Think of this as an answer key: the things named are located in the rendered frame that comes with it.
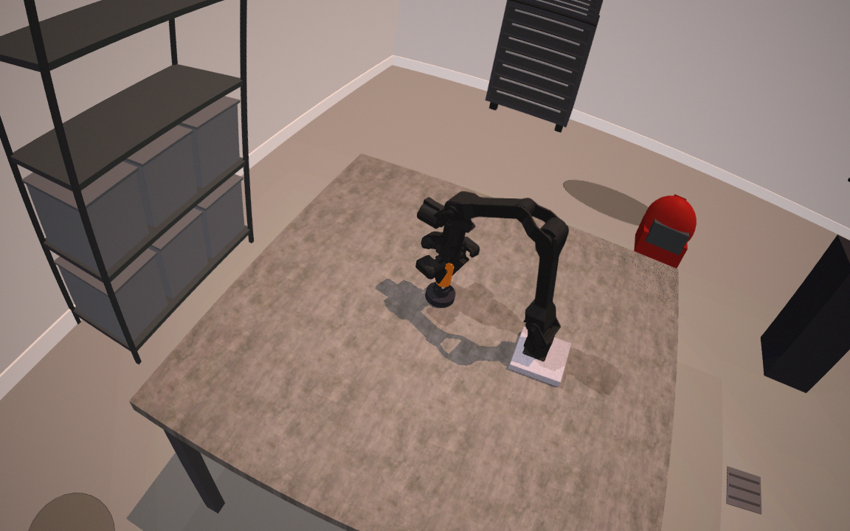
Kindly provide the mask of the orange knob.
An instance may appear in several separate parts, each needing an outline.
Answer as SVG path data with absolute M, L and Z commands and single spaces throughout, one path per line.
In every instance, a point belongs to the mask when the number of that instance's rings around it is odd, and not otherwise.
M 442 281 L 438 284 L 440 287 L 448 287 L 449 285 L 451 285 L 451 279 L 453 275 L 453 263 L 446 263 L 445 269 L 448 270 L 448 272 L 446 272 L 444 279 L 442 279 Z

